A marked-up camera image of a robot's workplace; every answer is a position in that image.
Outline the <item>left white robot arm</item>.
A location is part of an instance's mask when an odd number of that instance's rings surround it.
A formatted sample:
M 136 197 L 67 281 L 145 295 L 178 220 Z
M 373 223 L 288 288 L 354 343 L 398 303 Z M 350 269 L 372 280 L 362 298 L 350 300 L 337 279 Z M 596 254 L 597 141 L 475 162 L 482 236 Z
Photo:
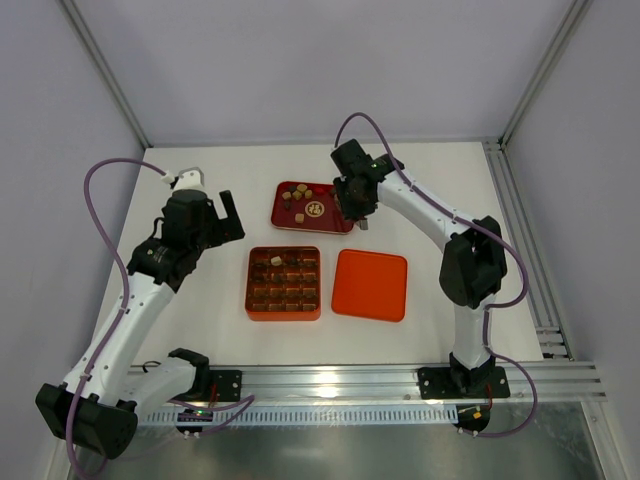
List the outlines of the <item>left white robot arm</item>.
M 231 192 L 219 196 L 224 217 L 200 190 L 171 194 L 151 236 L 121 267 L 123 289 L 98 336 L 60 384 L 40 388 L 36 406 L 68 449 L 81 447 L 115 459 L 128 448 L 140 419 L 170 400 L 206 392 L 209 359 L 185 348 L 171 351 L 137 381 L 127 375 L 151 327 L 202 254 L 244 238 Z

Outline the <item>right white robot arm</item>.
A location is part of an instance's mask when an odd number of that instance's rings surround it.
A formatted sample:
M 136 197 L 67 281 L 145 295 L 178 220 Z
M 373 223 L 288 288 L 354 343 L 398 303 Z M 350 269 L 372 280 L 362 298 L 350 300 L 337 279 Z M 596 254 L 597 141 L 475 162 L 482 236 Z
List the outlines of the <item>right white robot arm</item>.
M 449 355 L 450 382 L 461 395 L 483 394 L 495 368 L 486 339 L 486 307 L 507 273 L 499 223 L 491 216 L 457 220 L 388 155 L 331 153 L 340 176 L 333 181 L 342 215 L 361 221 L 382 204 L 402 215 L 442 252 L 438 282 L 454 305 L 455 336 Z

